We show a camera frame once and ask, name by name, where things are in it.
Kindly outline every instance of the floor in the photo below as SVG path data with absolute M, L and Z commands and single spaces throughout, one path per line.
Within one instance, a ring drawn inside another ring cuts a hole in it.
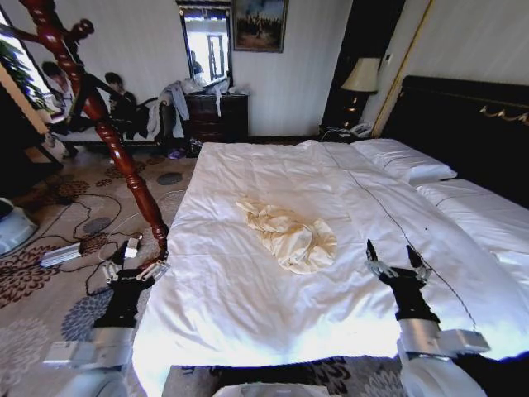
M 134 154 L 136 167 L 157 199 L 170 225 L 187 188 L 195 159 L 167 160 L 149 151 Z M 55 396 L 74 375 L 69 369 L 41 364 L 50 344 L 88 340 L 93 321 L 111 298 L 100 258 L 109 257 L 127 236 L 142 233 L 142 245 L 126 267 L 153 257 L 150 228 L 137 214 L 124 179 L 104 152 L 81 150 L 64 161 L 64 169 L 13 199 L 39 224 L 21 248 L 0 257 L 0 395 Z M 41 268 L 42 255 L 81 242 L 81 257 Z M 148 291 L 141 296 L 139 317 Z M 400 364 L 393 358 L 333 357 L 313 363 L 263 369 L 257 373 L 217 367 L 175 367 L 164 396 L 210 397 L 221 386 L 248 380 L 326 385 L 344 396 L 404 396 L 398 381 Z M 130 396 L 144 396 L 134 370 L 126 370 Z

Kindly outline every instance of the window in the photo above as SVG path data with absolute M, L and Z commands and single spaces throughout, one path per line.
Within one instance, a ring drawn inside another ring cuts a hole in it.
M 201 85 L 224 79 L 231 70 L 229 3 L 215 8 L 178 4 L 190 76 Z
M 1 8 L 0 23 L 11 25 Z M 2 33 L 0 33 L 0 41 L 2 64 L 21 91 L 36 108 L 48 106 L 49 101 L 47 99 L 51 97 L 51 91 L 36 68 L 33 59 L 27 53 L 26 47 L 20 40 L 5 36 Z

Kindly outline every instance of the black headboard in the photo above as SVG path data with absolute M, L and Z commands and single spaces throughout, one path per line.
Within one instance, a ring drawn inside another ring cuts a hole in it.
M 529 87 L 408 76 L 381 137 L 529 208 Z

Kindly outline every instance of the gold headboard trim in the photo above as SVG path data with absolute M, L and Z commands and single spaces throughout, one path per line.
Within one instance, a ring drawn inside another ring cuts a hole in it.
M 496 113 L 489 113 L 487 111 L 488 111 L 487 105 L 485 105 L 481 108 L 479 112 L 482 113 L 486 117 L 490 117 L 490 118 L 499 117 L 502 120 L 505 120 L 506 122 L 521 122 L 522 124 L 529 126 L 529 112 L 520 114 L 518 116 L 509 117 L 507 116 L 505 109 L 502 109 Z

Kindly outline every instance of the picture frame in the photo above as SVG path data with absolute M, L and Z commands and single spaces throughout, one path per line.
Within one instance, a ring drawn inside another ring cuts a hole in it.
M 234 51 L 283 52 L 288 0 L 232 0 Z

